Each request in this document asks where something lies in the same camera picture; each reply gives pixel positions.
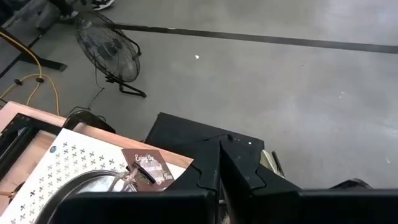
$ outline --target gray floor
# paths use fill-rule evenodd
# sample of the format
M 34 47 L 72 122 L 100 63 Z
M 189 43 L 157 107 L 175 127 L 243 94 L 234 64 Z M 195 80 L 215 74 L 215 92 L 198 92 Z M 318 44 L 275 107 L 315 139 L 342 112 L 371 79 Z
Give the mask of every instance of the gray floor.
M 104 12 L 116 22 L 243 34 L 371 44 L 397 44 L 396 1 L 118 0 Z M 398 187 L 398 55 L 263 44 L 239 40 L 126 32 L 140 43 L 142 72 L 134 86 L 147 99 L 106 87 L 93 112 L 119 134 L 144 139 L 166 112 L 261 138 L 277 151 L 287 178 L 305 188 L 352 177 L 373 187 Z M 45 70 L 61 112 L 86 106 L 98 91 L 94 66 L 72 27 L 56 25 L 34 50 L 69 65 Z M 0 81 L 36 73 L 19 62 Z M 24 103 L 27 83 L 6 99 Z M 32 106 L 54 112 L 44 85 Z

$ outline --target wooden board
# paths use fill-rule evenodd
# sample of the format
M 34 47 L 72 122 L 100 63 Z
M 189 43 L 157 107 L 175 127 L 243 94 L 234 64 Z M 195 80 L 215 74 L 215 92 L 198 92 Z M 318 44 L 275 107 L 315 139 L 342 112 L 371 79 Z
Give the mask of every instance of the wooden board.
M 62 126 L 65 122 L 65 118 L 63 117 L 20 105 L 15 102 L 9 102 L 2 110 L 0 110 L 0 131 L 2 131 L 18 113 L 22 113 L 57 126 Z M 187 168 L 192 162 L 191 158 L 128 139 L 117 134 L 109 133 L 98 128 L 93 128 L 91 126 L 79 124 L 74 131 L 123 148 L 157 149 L 160 151 L 166 162 L 179 167 Z M 17 162 L 13 165 L 3 180 L 0 181 L 0 191 L 13 191 L 20 183 L 25 181 L 39 163 L 46 150 L 51 146 L 54 139 L 54 135 L 45 132 L 40 132 L 36 135 L 36 138 L 18 158 Z M 0 196 L 0 215 L 3 213 L 7 205 L 8 198 Z

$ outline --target shoe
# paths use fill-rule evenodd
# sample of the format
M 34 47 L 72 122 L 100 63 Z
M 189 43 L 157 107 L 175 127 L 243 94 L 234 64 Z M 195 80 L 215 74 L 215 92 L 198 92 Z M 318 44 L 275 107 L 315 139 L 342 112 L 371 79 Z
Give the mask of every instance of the shoe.
M 93 9 L 96 11 L 106 9 L 114 4 L 114 0 L 92 0 Z
M 75 18 L 77 15 L 79 15 L 79 12 L 78 11 L 73 11 L 71 14 L 69 14 L 69 15 L 61 15 L 61 20 L 62 21 L 68 21 L 68 20 L 70 20 L 70 19 L 73 19 L 73 18 Z

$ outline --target fan stand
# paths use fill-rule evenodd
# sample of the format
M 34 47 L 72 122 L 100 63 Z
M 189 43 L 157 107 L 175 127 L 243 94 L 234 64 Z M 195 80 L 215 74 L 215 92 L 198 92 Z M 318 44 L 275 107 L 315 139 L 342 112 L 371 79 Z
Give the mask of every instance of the fan stand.
M 108 82 L 108 83 L 117 83 L 117 84 L 119 84 L 119 91 L 121 93 L 135 95 L 135 96 L 141 96 L 143 98 L 147 97 L 147 95 L 143 91 L 141 91 L 141 90 L 139 90 L 137 88 L 134 88 L 131 85 L 127 85 L 120 78 L 117 78 L 117 77 L 115 77 L 113 75 L 106 75 L 105 76 L 105 81 Z M 123 87 L 129 88 L 132 91 L 126 91 L 126 90 L 123 89 Z

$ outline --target black floor stripe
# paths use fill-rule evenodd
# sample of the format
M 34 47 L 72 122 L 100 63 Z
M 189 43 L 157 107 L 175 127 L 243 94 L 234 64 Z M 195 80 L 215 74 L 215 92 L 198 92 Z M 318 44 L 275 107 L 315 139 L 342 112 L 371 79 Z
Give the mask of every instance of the black floor stripe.
M 393 46 L 393 45 L 359 44 L 359 43 L 350 43 L 350 42 L 309 40 L 309 39 L 298 39 L 298 38 L 288 38 L 288 37 L 271 37 L 271 36 L 263 36 L 263 35 L 232 34 L 232 33 L 226 33 L 226 32 L 211 32 L 211 31 L 202 31 L 202 30 L 134 26 L 134 25 L 120 24 L 120 23 L 108 24 L 107 26 L 109 28 L 114 28 L 114 29 L 156 32 L 156 33 L 163 33 L 163 34 L 191 35 L 191 36 L 197 36 L 197 37 L 212 37 L 212 38 L 231 39 L 231 40 L 245 40 L 245 41 L 272 43 L 272 44 L 287 44 L 287 45 L 298 45 L 298 46 L 306 46 L 306 47 L 321 47 L 321 48 L 326 48 L 326 49 L 357 50 L 357 51 L 363 51 L 363 52 L 398 54 L 398 46 Z

